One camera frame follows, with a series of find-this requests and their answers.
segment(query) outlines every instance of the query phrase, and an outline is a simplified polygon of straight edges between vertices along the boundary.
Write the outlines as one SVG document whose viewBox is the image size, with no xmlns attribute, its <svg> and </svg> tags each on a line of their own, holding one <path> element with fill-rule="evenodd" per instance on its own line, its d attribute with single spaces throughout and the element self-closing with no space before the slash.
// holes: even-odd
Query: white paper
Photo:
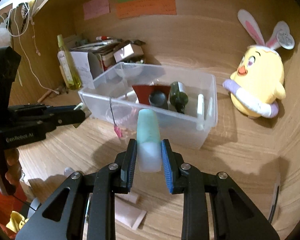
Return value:
<svg viewBox="0 0 300 240">
<path fill-rule="evenodd" d="M 82 87 L 94 89 L 93 78 L 90 72 L 88 52 L 71 51 L 74 66 L 81 78 Z"/>
</svg>

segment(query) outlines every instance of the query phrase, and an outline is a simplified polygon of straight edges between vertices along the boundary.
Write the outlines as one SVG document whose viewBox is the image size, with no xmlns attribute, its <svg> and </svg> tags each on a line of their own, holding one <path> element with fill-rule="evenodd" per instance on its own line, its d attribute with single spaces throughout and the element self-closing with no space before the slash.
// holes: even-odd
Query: green glass bottle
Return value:
<svg viewBox="0 0 300 240">
<path fill-rule="evenodd" d="M 170 104 L 176 108 L 178 113 L 184 114 L 186 104 L 189 101 L 185 91 L 185 85 L 175 81 L 170 86 Z"/>
<path fill-rule="evenodd" d="M 77 90 L 81 87 L 81 79 L 74 66 L 72 56 L 68 48 L 65 46 L 61 34 L 58 35 L 58 46 L 59 46 L 58 59 L 64 70 L 65 78 L 69 83 L 69 88 L 71 90 Z"/>
</svg>

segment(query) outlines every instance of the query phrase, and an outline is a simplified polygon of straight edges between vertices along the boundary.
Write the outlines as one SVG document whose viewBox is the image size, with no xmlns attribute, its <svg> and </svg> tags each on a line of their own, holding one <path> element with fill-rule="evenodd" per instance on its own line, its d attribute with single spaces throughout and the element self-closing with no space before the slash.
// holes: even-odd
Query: yellow-green bottle cap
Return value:
<svg viewBox="0 0 300 240">
<path fill-rule="evenodd" d="M 57 36 L 57 39 L 58 39 L 58 46 L 59 46 L 59 48 L 61 48 L 62 46 L 65 45 L 65 42 L 63 41 L 63 37 L 62 37 L 61 34 L 59 34 L 59 35 Z"/>
</svg>

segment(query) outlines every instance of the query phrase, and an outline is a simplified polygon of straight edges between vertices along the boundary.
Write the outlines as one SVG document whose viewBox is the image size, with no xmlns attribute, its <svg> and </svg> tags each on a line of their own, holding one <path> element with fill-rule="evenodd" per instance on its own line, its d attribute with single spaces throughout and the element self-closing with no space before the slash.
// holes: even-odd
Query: bunny ear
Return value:
<svg viewBox="0 0 300 240">
<path fill-rule="evenodd" d="M 273 33 L 269 41 L 267 41 L 266 46 L 270 49 L 276 50 L 281 47 L 281 45 L 278 42 L 277 39 L 277 33 L 279 31 L 284 31 L 284 33 L 289 34 L 290 29 L 286 22 L 280 21 L 277 23 L 277 25 L 274 27 Z"/>
<path fill-rule="evenodd" d="M 255 42 L 258 45 L 264 46 L 265 41 L 263 40 L 259 26 L 253 16 L 246 10 L 241 9 L 238 12 L 238 19 Z"/>
</svg>

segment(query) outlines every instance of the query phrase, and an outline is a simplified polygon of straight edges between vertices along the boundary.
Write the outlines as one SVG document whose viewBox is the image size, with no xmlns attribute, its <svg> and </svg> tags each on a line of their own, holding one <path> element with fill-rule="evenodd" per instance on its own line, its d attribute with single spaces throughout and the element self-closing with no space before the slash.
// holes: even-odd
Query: teal and white tube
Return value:
<svg viewBox="0 0 300 240">
<path fill-rule="evenodd" d="M 161 171 L 162 153 L 159 123 L 155 111 L 151 109 L 142 109 L 139 111 L 137 158 L 140 171 Z"/>
</svg>

